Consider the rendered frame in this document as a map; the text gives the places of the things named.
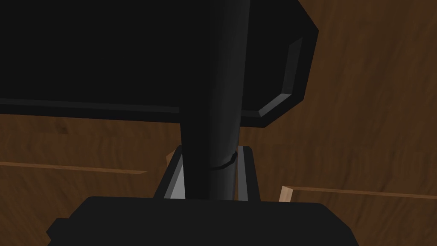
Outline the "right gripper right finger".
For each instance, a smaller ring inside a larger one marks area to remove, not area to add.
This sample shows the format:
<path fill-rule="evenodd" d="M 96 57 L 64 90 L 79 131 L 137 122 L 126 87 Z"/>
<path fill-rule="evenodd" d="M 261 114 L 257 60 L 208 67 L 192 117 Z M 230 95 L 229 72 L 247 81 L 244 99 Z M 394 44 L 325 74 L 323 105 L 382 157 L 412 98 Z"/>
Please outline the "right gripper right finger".
<path fill-rule="evenodd" d="M 259 202 L 261 199 L 252 148 L 239 146 L 237 153 L 237 200 Z"/>

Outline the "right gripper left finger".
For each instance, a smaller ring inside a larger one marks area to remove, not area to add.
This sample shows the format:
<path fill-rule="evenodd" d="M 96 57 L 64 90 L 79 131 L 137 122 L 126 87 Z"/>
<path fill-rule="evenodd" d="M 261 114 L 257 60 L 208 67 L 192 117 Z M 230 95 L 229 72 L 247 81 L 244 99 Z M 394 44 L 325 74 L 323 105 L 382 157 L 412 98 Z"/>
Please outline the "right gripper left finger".
<path fill-rule="evenodd" d="M 153 198 L 185 199 L 184 168 L 181 145 L 179 145 L 173 152 Z"/>

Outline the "black bar handle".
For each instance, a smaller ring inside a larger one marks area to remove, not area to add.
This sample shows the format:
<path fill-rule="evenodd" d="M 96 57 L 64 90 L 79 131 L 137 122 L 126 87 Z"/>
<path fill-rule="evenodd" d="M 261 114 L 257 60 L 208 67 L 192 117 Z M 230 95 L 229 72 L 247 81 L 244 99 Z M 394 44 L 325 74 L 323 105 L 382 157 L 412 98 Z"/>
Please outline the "black bar handle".
<path fill-rule="evenodd" d="M 250 3 L 190 1 L 180 95 L 186 199 L 234 199 Z"/>

